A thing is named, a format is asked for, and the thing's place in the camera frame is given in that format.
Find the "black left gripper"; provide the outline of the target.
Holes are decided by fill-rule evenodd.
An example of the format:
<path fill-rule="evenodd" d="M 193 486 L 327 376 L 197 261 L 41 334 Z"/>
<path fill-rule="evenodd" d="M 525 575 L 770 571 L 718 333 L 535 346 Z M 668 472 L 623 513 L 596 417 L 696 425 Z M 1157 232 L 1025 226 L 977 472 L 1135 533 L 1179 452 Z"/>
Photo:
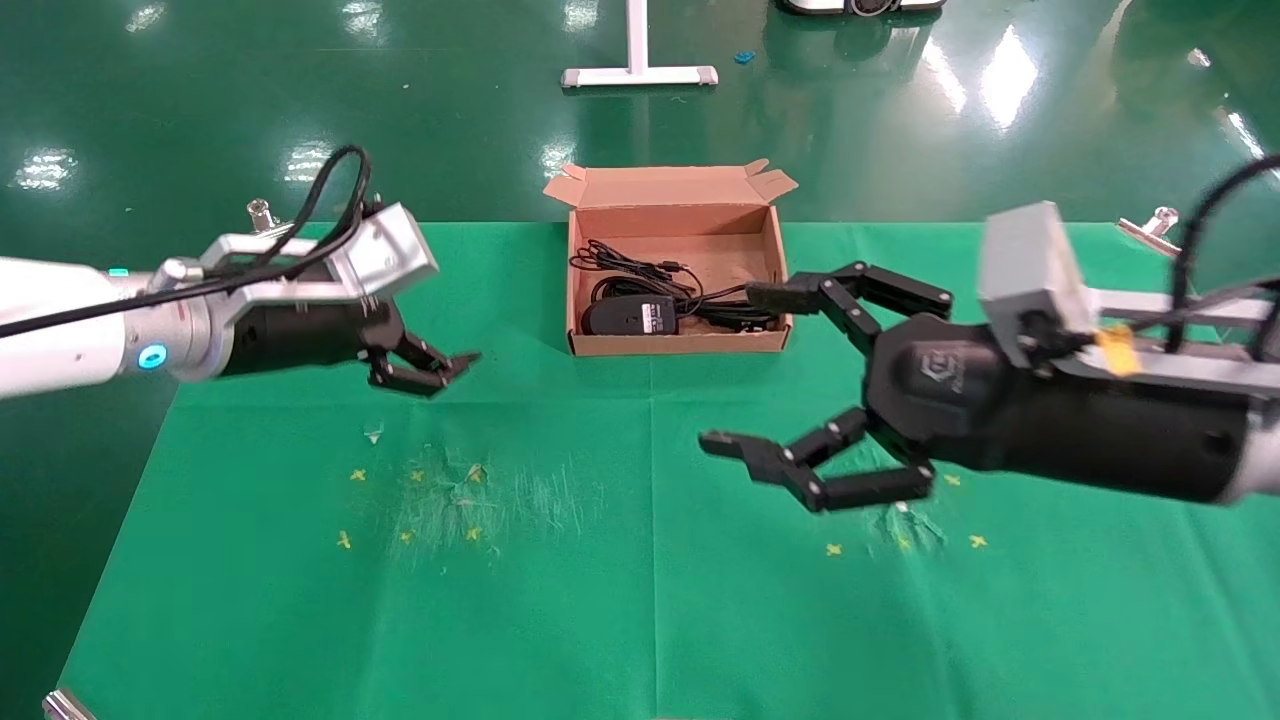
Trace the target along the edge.
<path fill-rule="evenodd" d="M 408 366 L 396 365 L 380 348 Z M 430 398 L 483 359 L 480 352 L 447 355 L 410 331 L 390 301 L 256 306 L 230 332 L 230 355 L 220 377 L 334 366 L 367 356 L 367 383 L 376 389 Z"/>

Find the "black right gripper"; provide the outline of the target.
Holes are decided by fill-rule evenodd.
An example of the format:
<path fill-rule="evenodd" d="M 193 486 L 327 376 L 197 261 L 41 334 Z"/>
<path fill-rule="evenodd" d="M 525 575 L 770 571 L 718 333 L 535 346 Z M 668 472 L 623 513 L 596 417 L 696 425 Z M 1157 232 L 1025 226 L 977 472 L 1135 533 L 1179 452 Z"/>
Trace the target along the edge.
<path fill-rule="evenodd" d="M 753 482 L 786 489 L 809 512 L 924 498 L 931 461 L 1192 503 L 1224 502 L 1245 469 L 1251 398 L 1020 369 L 987 325 L 947 322 L 948 291 L 897 272 L 852 263 L 750 282 L 745 295 L 771 314 L 823 315 L 867 354 L 865 410 L 851 407 L 790 445 L 722 430 L 698 437 L 703 452 L 740 461 Z M 909 319 L 883 331 L 869 305 Z M 818 474 L 869 433 L 900 468 Z"/>

